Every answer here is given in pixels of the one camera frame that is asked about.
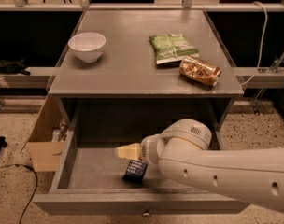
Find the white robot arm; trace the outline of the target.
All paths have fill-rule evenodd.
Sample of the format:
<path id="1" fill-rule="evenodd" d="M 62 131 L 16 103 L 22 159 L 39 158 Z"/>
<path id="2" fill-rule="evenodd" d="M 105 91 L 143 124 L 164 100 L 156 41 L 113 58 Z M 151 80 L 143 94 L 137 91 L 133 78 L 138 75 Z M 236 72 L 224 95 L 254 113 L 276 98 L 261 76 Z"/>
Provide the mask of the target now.
<path id="1" fill-rule="evenodd" d="M 284 213 L 284 148 L 211 150 L 212 132 L 181 119 L 115 155 L 142 160 L 177 183 Z"/>

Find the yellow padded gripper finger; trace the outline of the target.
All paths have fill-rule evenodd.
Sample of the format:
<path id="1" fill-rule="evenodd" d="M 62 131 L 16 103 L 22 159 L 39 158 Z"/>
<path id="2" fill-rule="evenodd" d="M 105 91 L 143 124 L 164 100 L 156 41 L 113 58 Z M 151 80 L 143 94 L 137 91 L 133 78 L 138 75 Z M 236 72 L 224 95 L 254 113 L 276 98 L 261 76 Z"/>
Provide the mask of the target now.
<path id="1" fill-rule="evenodd" d="M 140 144 L 132 143 L 126 146 L 116 147 L 115 156 L 121 159 L 136 161 L 140 158 Z"/>

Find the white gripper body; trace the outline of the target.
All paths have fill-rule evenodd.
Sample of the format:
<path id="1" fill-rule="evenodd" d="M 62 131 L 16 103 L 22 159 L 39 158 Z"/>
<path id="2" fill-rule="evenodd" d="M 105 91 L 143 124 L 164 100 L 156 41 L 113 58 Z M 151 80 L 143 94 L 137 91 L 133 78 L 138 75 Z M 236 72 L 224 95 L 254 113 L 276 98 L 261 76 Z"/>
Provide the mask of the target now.
<path id="1" fill-rule="evenodd" d="M 159 134 L 145 137 L 140 143 L 140 159 L 148 165 L 158 165 L 165 142 Z"/>

